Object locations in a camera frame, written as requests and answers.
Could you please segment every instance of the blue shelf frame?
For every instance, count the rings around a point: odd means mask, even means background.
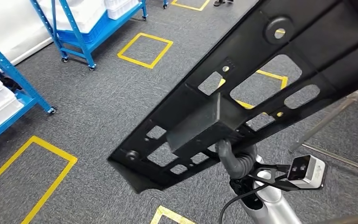
[[[94,70],[96,67],[96,64],[91,56],[91,52],[94,51],[99,45],[101,45],[107,38],[109,38],[114,32],[116,32],[125,22],[127,22],[135,13],[137,13],[140,9],[142,9],[143,12],[143,18],[146,20],[147,12],[146,12],[146,0],[142,0],[139,2],[137,6],[135,6],[133,9],[131,9],[129,12],[121,16],[118,20],[110,20],[110,22],[105,26],[105,29],[103,32],[97,37],[97,39],[92,44],[87,44],[84,42],[84,39],[82,37],[82,34],[79,31],[79,28],[77,27],[76,21],[73,17],[73,14],[69,8],[69,5],[66,0],[59,0],[61,3],[61,6],[68,18],[68,21],[70,23],[70,26],[72,27],[72,32],[76,36],[77,41],[69,42],[69,41],[63,41],[60,40],[60,38],[57,35],[57,27],[56,27],[56,18],[55,18],[55,0],[51,0],[52,5],[52,12],[53,12],[53,26],[49,23],[47,20],[43,10],[41,9],[39,3],[37,0],[30,0],[32,5],[34,6],[36,12],[38,13],[39,17],[43,21],[43,24],[45,25],[48,33],[50,34],[51,38],[54,41],[54,44],[58,48],[58,51],[61,54],[61,58],[63,62],[66,62],[68,59],[68,54],[73,54],[78,57],[84,58],[87,63],[89,64],[90,70]],[[74,50],[65,48],[63,46],[64,43],[70,44],[72,46],[75,46],[82,50],[82,52],[76,52]]]
[[[36,104],[39,104],[47,113],[55,113],[55,108],[36,91],[25,77],[0,52],[0,78],[3,77],[11,78],[22,87],[22,90],[17,90],[15,95],[17,99],[24,104],[24,107],[0,125],[0,134]]]

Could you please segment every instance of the black cable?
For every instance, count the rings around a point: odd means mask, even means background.
[[[219,224],[221,224],[221,222],[223,221],[224,212],[226,211],[226,209],[227,209],[232,203],[238,201],[238,200],[241,199],[241,198],[244,198],[244,197],[247,197],[247,196],[249,196],[249,195],[251,195],[251,194],[254,194],[254,193],[256,193],[257,191],[259,191],[259,190],[261,190],[261,189],[264,189],[264,188],[266,188],[266,187],[268,187],[268,185],[264,184],[263,186],[260,186],[260,187],[258,187],[258,188],[256,188],[256,189],[253,189],[253,190],[251,190],[251,191],[248,192],[248,193],[245,193],[245,194],[243,194],[243,195],[238,195],[237,197],[235,197],[235,198],[231,199],[229,202],[227,202],[227,203],[224,205],[224,207],[221,209],[221,211],[220,211]]]

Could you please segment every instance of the white wall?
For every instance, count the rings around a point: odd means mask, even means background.
[[[0,51],[13,64],[51,42],[30,0],[0,0]]]

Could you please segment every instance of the yellow floor marking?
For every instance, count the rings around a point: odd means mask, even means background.
[[[51,145],[50,143],[36,137],[32,136],[14,155],[3,164],[0,168],[0,175],[32,144],[36,143],[39,146],[49,150],[50,152],[68,160],[67,166],[62,170],[57,179],[51,184],[51,186],[47,189],[44,195],[40,198],[40,200],[36,203],[36,205],[32,208],[32,210],[28,213],[28,215],[24,218],[21,224],[28,224],[36,215],[36,213],[41,209],[43,204],[47,201],[47,199],[51,196],[54,190],[58,187],[64,177],[68,174],[72,166],[77,162],[77,158],[72,156],[71,154]]]
[[[140,36],[145,36],[145,37],[149,37],[151,39],[154,39],[154,40],[158,40],[158,41],[162,41],[162,42],[165,42],[167,43],[166,47],[159,53],[159,55],[156,57],[156,59],[154,59],[154,61],[151,63],[151,64],[147,64],[147,63],[144,63],[144,62],[141,62],[141,61],[138,61],[138,60],[135,60],[133,58],[129,58],[127,56],[124,56],[124,52],[140,37]],[[142,65],[144,67],[147,67],[149,69],[152,69],[154,68],[154,66],[157,64],[157,62],[164,56],[164,54],[167,52],[167,50],[172,46],[173,44],[173,41],[169,41],[169,40],[166,40],[166,39],[163,39],[163,38],[160,38],[160,37],[157,37],[157,36],[153,36],[153,35],[149,35],[149,34],[144,34],[144,33],[139,33],[137,34],[132,40],[130,40],[130,42],[124,46],[123,49],[121,49],[121,51],[117,54],[117,56],[121,59],[124,59],[126,61],[129,61],[129,62],[132,62],[132,63],[135,63],[135,64],[139,64],[139,65]]]
[[[204,4],[203,4],[201,7],[199,7],[199,8],[182,5],[182,4],[176,3],[177,1],[178,1],[178,0],[173,0],[172,3],[171,3],[171,5],[179,6],[179,7],[183,7],[183,8],[189,8],[189,9],[196,10],[196,11],[202,11],[202,10],[204,10],[205,6],[207,6],[207,4],[209,3],[210,0],[206,0],[206,1],[204,2]]]
[[[162,216],[170,218],[179,224],[195,224],[194,222],[188,220],[187,218],[185,218],[179,214],[176,214],[175,212],[173,212],[167,208],[164,208],[161,205],[157,208],[157,211],[154,214],[153,219],[151,220],[150,224],[158,224]]]
[[[269,73],[266,71],[262,71],[262,70],[257,70],[256,72],[259,74],[271,77],[271,78],[279,79],[281,81],[281,89],[285,88],[288,85],[288,77],[287,76],[279,76],[279,75],[275,75],[275,74],[272,74],[272,73]],[[225,82],[226,82],[226,80],[222,78],[220,80],[217,88],[221,87]],[[239,101],[239,100],[236,100],[236,101],[237,101],[237,103],[239,103],[241,106],[245,107],[246,109],[252,109],[255,107],[253,105],[247,104],[247,103]]]

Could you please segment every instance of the black plastic panel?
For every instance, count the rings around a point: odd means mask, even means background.
[[[286,30],[282,39],[271,36],[277,28]],[[289,56],[301,68],[300,78],[255,108],[242,108],[230,97],[230,91],[280,54]],[[224,66],[230,68],[228,72],[222,71]],[[198,86],[215,71],[226,82],[207,96]],[[287,97],[310,84],[320,89],[316,98],[296,109],[284,104]],[[180,153],[177,151],[179,158],[165,167],[147,159],[149,154],[167,142],[167,135],[172,135],[185,119],[200,113],[201,108],[216,95],[241,111],[235,133],[226,133],[224,137],[230,138],[234,151],[238,152],[357,89],[358,1],[261,0],[194,66],[108,160],[137,192],[150,188],[163,190],[219,162],[216,153],[204,147],[197,148],[195,144],[184,151],[182,148]],[[262,112],[275,121],[258,131],[245,124]],[[146,137],[154,126],[165,129],[166,134],[159,139]],[[221,134],[207,137],[192,134],[208,144],[222,138]],[[209,158],[195,164],[184,156],[196,152],[202,152]],[[178,164],[185,166],[187,171],[181,174],[171,172]]]

